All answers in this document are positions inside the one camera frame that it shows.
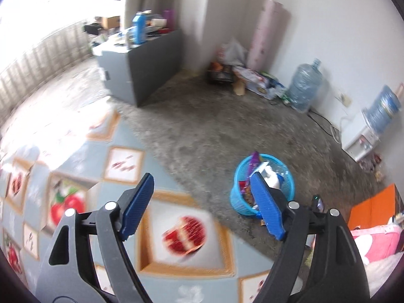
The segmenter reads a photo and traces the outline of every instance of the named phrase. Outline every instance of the cardboard box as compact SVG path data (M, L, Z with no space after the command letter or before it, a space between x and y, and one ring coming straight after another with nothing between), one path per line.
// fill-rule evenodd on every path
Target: cardboard box
M120 16L114 17L103 17L101 20L101 26L104 29L113 29L115 27L119 27Z

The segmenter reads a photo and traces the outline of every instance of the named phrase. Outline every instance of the pink pillow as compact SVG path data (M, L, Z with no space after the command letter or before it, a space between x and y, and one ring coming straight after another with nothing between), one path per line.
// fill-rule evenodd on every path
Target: pink pillow
M351 231L363 264L383 260L393 255L400 239L398 225L380 225L370 229Z

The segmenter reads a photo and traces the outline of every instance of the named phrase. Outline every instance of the orange board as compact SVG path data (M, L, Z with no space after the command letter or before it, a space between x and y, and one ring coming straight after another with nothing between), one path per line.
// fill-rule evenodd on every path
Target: orange board
M391 184L374 197L355 205L349 217L349 229L367 229L387 224L389 218L397 213L395 197L396 188Z

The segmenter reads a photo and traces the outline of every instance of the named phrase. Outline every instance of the gray desk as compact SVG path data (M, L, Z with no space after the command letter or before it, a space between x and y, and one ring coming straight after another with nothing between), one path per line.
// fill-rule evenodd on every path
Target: gray desk
M112 96L138 107L179 71L182 32L178 29L131 49L107 41L93 52Z

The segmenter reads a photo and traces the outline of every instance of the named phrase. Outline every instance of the blue water bottle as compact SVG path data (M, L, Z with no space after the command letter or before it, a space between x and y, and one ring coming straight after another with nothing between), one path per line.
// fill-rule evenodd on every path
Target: blue water bottle
M143 44L146 42L146 15L139 11L133 19L133 39L135 44Z

